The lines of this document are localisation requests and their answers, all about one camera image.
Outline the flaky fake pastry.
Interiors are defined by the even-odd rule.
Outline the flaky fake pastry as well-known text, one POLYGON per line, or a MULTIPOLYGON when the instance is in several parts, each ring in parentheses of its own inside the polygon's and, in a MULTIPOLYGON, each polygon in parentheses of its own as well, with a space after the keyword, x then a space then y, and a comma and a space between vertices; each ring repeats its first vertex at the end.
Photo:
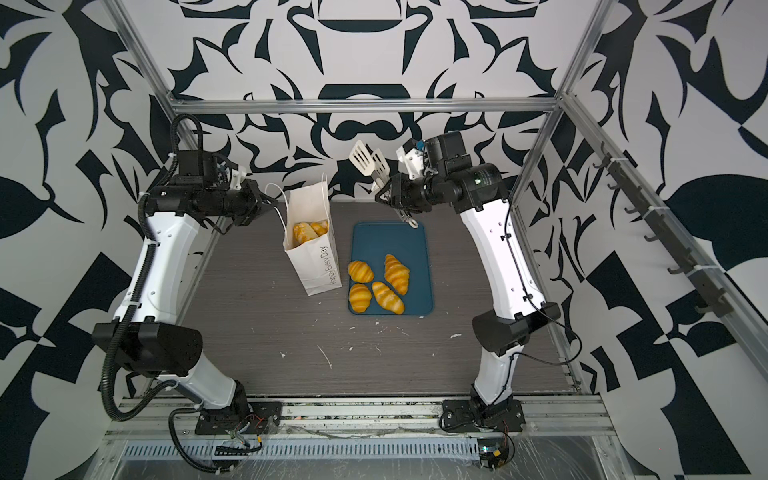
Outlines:
POLYGON ((319 235, 310 223, 299 222, 293 226, 294 246, 298 247, 308 241, 317 239, 319 235))

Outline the white paper gift bag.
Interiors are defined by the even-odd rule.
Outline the white paper gift bag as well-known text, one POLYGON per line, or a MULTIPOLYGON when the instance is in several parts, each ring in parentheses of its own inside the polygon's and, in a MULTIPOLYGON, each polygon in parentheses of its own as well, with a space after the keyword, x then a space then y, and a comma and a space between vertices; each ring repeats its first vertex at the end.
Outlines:
POLYGON ((277 207, 283 229, 283 250, 288 256, 308 296, 317 295, 342 287, 334 229, 329 202, 327 178, 312 185, 294 190, 284 190, 275 183, 270 188, 281 194, 284 208, 277 207), (294 246, 293 226, 299 222, 328 220, 328 232, 298 247, 294 246))

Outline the fake croissant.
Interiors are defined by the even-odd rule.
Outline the fake croissant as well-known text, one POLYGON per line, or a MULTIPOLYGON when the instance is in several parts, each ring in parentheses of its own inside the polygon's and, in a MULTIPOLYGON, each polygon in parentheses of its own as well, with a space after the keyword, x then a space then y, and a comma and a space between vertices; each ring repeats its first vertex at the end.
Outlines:
POLYGON ((364 261, 354 260, 348 265, 348 275, 353 282, 357 283, 371 283, 374 278, 374 272, 372 268, 364 261))
POLYGON ((381 308, 396 315, 402 315, 405 312, 405 304, 402 299, 386 284, 373 282, 371 288, 374 298, 381 308))
POLYGON ((399 295, 404 296, 408 293, 410 270, 392 254, 385 256, 384 276, 399 295))
POLYGON ((349 307, 356 314, 365 313, 370 307, 372 298, 372 293, 365 284, 355 283, 349 289, 349 307))
POLYGON ((328 220, 321 220, 318 222, 311 222, 310 223, 311 228, 315 232, 315 234, 320 237, 325 235, 329 230, 329 222, 328 220))

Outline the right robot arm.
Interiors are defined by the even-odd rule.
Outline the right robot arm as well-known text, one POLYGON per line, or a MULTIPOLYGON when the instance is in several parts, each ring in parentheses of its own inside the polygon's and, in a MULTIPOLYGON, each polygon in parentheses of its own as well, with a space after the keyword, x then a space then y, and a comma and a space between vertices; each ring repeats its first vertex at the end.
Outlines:
POLYGON ((557 304, 545 299, 513 226, 512 202, 499 169, 476 165, 460 133, 407 141, 397 152, 401 171, 393 173, 383 154, 355 143, 352 165, 373 181, 376 202, 416 226, 415 215, 447 204, 459 215, 479 252, 493 307, 473 320, 482 347, 472 396, 481 410, 506 403, 512 377, 530 335, 557 319, 557 304))

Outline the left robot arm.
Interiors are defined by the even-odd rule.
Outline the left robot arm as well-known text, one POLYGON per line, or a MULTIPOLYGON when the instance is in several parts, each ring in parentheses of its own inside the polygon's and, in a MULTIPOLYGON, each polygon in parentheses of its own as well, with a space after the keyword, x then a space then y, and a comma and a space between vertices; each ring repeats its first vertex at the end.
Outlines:
POLYGON ((238 188, 173 180, 141 198, 139 220, 145 238, 133 279, 114 319, 97 324, 92 332, 94 343, 106 354, 100 393, 112 420, 136 417, 166 388, 207 412, 240 419, 248 415, 243 385, 205 356, 199 331, 180 325, 179 291, 194 240, 205 224, 229 218, 235 226, 247 226, 276 206, 276 200, 249 179, 238 188), (128 411, 115 400, 120 368, 159 382, 128 411))

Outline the teal plastic tray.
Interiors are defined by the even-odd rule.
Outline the teal plastic tray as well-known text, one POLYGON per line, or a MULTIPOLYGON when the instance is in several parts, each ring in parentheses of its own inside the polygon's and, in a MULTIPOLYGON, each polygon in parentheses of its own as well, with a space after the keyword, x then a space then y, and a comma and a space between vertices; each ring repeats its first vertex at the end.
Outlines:
POLYGON ((386 285, 404 303, 403 316, 424 317, 434 308, 430 260, 423 226, 394 221, 358 222, 352 230, 350 260, 365 262, 374 282, 386 285), (385 259, 394 256, 409 270, 408 290, 400 294, 385 278, 385 259))

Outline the small electronics board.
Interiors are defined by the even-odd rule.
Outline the small electronics board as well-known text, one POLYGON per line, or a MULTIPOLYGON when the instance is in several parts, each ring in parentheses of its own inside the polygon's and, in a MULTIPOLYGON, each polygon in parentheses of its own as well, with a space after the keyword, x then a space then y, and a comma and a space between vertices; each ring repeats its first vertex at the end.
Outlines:
POLYGON ((513 441, 483 439, 478 441, 479 467, 497 470, 508 464, 516 454, 513 441))

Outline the black hook rack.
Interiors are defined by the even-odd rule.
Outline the black hook rack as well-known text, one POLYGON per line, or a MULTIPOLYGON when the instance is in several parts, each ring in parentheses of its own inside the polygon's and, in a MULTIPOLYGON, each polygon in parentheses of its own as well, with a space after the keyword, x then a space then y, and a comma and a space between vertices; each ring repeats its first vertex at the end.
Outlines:
POLYGON ((606 149, 601 150, 601 156, 602 159, 594 167, 605 170, 611 176, 611 190, 618 190, 627 197, 630 205, 625 212, 648 225, 652 233, 645 240, 663 245, 673 259, 675 265, 667 269, 668 273, 685 276, 698 292, 704 304, 696 310, 713 313, 720 318, 731 314, 734 307, 724 281, 719 278, 721 269, 699 250, 672 209, 661 200, 630 159, 614 156, 606 149))

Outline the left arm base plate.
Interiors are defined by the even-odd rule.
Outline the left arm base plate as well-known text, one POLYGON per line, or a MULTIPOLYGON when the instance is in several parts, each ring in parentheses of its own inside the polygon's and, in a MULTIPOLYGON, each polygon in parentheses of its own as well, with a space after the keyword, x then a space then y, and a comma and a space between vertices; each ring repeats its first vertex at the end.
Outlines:
POLYGON ((266 434, 281 423, 283 403, 279 401, 250 402, 243 413, 233 408, 203 409, 195 427, 197 435, 224 435, 236 430, 246 435, 266 434))

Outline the aluminium front rail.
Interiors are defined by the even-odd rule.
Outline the aluminium front rail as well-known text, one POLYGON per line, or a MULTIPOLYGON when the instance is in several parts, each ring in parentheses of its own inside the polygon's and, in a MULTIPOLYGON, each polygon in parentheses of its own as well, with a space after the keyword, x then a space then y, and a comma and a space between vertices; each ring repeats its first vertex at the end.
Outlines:
POLYGON ((482 436, 508 432, 527 436, 612 436, 598 396, 520 395, 508 412, 476 420, 465 396, 255 397, 252 417, 241 425, 247 437, 296 438, 390 436, 482 436))

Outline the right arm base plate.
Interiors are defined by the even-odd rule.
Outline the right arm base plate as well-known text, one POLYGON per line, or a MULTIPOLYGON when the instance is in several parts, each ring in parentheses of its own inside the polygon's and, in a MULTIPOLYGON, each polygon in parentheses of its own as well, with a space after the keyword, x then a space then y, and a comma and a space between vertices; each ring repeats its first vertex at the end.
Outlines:
POLYGON ((485 406, 479 398, 471 398, 444 400, 438 425, 447 433, 517 433, 525 428, 526 419, 521 403, 512 397, 490 406, 485 406))

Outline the aluminium cage frame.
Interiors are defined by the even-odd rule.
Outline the aluminium cage frame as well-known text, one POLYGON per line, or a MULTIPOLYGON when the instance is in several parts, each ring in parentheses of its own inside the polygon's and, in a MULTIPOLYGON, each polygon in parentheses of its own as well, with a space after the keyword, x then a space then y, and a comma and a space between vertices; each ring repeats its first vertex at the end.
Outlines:
MULTIPOLYGON (((573 95, 578 70, 587 55, 596 46, 600 30, 613 7, 611 1, 600 1, 591 14, 584 37, 579 41, 573 63, 559 93, 536 98, 481 98, 481 99, 309 99, 309 100, 178 100, 165 88, 159 68, 152 60, 146 43, 133 23, 126 5, 121 1, 107 1, 104 6, 108 17, 115 24, 120 39, 128 47, 150 84, 158 95, 164 112, 169 116, 181 113, 196 115, 213 114, 298 114, 298 113, 451 113, 451 112, 547 112, 549 118, 538 134, 530 157, 524 164, 520 180, 526 181, 532 172, 533 161, 543 152, 544 143, 550 139, 557 123, 567 116, 582 133, 590 146, 601 156, 606 149, 617 157, 625 157, 609 135, 597 124, 583 103, 573 95)), ((756 308, 750 306, 746 296, 721 269, 720 279, 728 290, 734 311, 720 318, 735 340, 745 351, 758 372, 767 372, 767 323, 756 308)))

